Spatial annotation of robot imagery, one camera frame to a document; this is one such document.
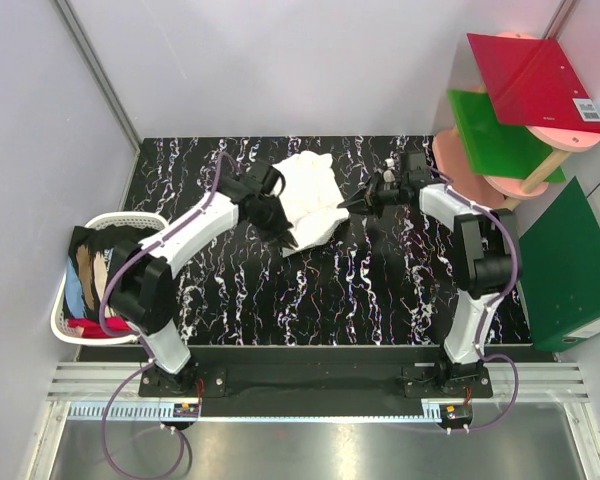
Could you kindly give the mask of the white daisy t-shirt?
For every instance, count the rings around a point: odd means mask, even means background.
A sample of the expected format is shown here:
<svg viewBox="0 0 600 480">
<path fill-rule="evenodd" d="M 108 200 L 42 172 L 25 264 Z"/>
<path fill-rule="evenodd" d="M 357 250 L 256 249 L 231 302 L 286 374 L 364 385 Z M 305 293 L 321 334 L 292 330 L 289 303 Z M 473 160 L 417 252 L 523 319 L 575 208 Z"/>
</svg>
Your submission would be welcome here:
<svg viewBox="0 0 600 480">
<path fill-rule="evenodd" d="M 286 181 L 279 198 L 292 224 L 289 232 L 297 243 L 281 248 L 283 258 L 328 243 L 335 230 L 350 218 L 346 208 L 339 208 L 344 197 L 332 166 L 330 153 L 309 150 L 273 165 Z"/>
</svg>

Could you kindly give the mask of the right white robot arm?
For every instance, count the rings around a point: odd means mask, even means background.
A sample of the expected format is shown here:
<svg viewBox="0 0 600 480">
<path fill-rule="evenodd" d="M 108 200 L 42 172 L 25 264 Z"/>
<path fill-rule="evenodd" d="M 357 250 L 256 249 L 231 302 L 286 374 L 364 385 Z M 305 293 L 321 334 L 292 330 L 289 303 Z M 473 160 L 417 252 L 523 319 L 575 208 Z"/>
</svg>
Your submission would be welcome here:
<svg viewBox="0 0 600 480">
<path fill-rule="evenodd" d="M 425 382 L 446 396 L 460 396 L 481 384 L 485 344 L 496 310 L 522 271 L 511 214 L 462 196 L 446 174 L 423 153 L 406 153 L 375 171 L 339 206 L 351 214 L 381 217 L 387 206 L 408 205 L 452 233 L 451 265 L 458 289 L 453 323 L 440 357 Z"/>
</svg>

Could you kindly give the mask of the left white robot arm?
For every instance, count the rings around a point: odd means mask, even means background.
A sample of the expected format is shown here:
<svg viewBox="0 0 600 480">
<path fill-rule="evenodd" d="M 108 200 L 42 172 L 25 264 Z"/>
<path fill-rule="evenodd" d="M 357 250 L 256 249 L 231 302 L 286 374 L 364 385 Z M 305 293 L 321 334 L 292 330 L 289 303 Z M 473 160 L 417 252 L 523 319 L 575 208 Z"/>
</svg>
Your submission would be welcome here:
<svg viewBox="0 0 600 480">
<path fill-rule="evenodd" d="M 267 162 L 233 176 L 224 175 L 218 162 L 211 189 L 185 215 L 141 241 L 123 240 L 113 248 L 100 326 L 116 334 L 108 327 L 107 308 L 125 320 L 173 395 L 188 394 L 196 382 L 192 355 L 175 326 L 176 277 L 200 250 L 241 222 L 251 223 L 267 241 L 295 247 L 281 200 L 286 186 L 283 173 Z"/>
</svg>

